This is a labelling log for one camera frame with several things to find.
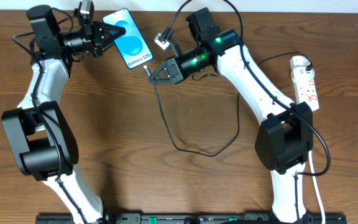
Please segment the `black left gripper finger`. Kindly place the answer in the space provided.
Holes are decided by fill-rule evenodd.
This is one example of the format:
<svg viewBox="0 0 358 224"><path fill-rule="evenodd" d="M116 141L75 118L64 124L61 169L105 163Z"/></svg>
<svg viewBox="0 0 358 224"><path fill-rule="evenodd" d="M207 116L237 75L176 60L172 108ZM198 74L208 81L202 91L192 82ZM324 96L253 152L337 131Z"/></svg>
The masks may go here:
<svg viewBox="0 0 358 224"><path fill-rule="evenodd" d="M115 42L116 39L126 34L126 29L120 26L95 21L94 40L95 42Z"/></svg>
<svg viewBox="0 0 358 224"><path fill-rule="evenodd" d="M100 40L98 42L98 55L102 56L108 49L114 45L113 40Z"/></svg>

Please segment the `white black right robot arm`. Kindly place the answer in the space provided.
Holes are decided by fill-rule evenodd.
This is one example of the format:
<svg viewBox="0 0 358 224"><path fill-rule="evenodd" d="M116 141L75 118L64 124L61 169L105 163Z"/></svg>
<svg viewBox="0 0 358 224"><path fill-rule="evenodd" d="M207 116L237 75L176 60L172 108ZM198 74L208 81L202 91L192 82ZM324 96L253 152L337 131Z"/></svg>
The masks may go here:
<svg viewBox="0 0 358 224"><path fill-rule="evenodd" d="M281 223L303 223L302 178L313 148L313 112L306 102L293 101L282 93L255 63L243 41L243 32L222 31L208 8L186 18L196 47L182 52L168 26L154 41L162 49L173 48L149 82L178 84L212 66L227 78L245 99L259 123L255 151L270 171L273 187L272 212Z"/></svg>

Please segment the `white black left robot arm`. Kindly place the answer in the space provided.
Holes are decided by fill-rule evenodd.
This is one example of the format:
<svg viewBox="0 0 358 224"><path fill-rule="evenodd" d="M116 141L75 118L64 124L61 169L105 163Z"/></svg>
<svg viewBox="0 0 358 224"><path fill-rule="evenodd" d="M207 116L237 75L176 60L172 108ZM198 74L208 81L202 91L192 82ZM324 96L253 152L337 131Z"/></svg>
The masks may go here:
<svg viewBox="0 0 358 224"><path fill-rule="evenodd" d="M74 63L102 56L125 29L93 20L94 4L81 1L60 28L55 8L38 5L27 18L32 31L25 46L32 80L17 108L3 112L2 126L20 172L50 187L69 214L37 215L37 223L116 223L117 219L87 184L78 167L77 141L61 109L63 89Z"/></svg>

